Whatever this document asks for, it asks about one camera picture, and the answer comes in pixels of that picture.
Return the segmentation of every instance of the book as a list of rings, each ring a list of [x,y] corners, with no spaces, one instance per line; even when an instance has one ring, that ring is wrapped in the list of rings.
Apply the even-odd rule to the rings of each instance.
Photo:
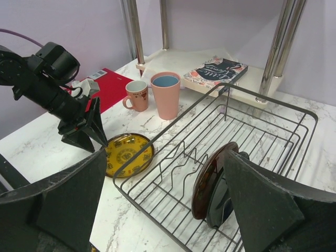
[[[246,64],[214,56],[198,68],[186,73],[183,76],[183,84],[187,88],[207,93],[214,86],[223,82],[235,84],[246,73],[247,69],[248,65]],[[217,97],[218,92],[223,88],[223,86],[218,87],[210,95]]]

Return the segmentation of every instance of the dark plate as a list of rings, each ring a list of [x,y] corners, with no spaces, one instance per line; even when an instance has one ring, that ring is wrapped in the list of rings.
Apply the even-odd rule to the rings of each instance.
[[[239,155],[246,159],[249,156],[246,152],[240,152]],[[223,153],[221,158],[223,163],[228,157],[228,153]],[[206,222],[210,228],[219,228],[230,216],[233,211],[230,193],[225,181],[224,167],[219,172],[219,179],[211,195],[210,204],[207,210]]]
[[[219,148],[205,162],[199,172],[193,189],[192,198],[192,214],[195,219],[205,219],[207,215],[210,197],[218,179],[221,177],[220,170],[222,169],[224,150],[233,150],[239,152],[239,147],[236,142],[229,142]]]

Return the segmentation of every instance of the yellow decorative plate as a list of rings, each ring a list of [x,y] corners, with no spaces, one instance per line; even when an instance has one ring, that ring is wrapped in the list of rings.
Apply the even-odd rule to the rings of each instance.
[[[109,145],[105,148],[107,156],[106,176],[113,177],[115,172],[149,141],[145,136],[136,133],[117,135],[110,139]],[[142,172],[150,165],[153,155],[154,146],[151,145],[128,165],[118,177],[129,177],[135,172]]]

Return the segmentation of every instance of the gray wall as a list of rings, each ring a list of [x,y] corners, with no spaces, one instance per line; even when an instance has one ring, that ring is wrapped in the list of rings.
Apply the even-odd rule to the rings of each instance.
[[[0,0],[1,28],[45,44],[64,46],[81,63],[78,79],[108,67],[116,70],[131,60],[119,0]],[[34,44],[0,33],[0,45],[21,56],[34,54]],[[22,97],[13,100],[10,87],[0,87],[0,139],[44,110]]]
[[[224,46],[240,61],[265,67],[283,0],[168,0],[172,48]],[[144,52],[161,48],[159,1],[138,0]],[[335,0],[307,0],[280,90],[336,106]]]

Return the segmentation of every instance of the dish rack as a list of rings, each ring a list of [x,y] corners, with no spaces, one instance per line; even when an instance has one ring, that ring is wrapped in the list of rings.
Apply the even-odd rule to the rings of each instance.
[[[226,95],[215,88],[229,86]],[[117,189],[186,251],[244,251],[234,212],[218,229],[195,220],[191,198],[198,172],[220,146],[235,141],[250,160],[290,179],[300,179],[318,117],[311,111],[238,86],[220,84],[181,113],[113,177]],[[232,92],[265,99],[259,108],[233,99]],[[125,180],[118,174],[151,144],[154,156],[142,173]]]

